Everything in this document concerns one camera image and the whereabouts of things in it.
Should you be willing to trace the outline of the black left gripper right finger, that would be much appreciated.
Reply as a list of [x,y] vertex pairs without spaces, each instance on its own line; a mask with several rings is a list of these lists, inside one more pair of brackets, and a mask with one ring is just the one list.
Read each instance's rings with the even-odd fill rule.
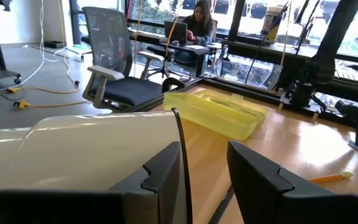
[[244,223],[358,223],[358,195],[332,193],[237,142],[227,144]]

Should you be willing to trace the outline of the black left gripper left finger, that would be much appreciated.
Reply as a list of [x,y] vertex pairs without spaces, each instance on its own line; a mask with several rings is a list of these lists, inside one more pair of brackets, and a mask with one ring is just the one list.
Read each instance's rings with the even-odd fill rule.
[[0,190],[0,223],[172,223],[180,163],[172,142],[108,190]]

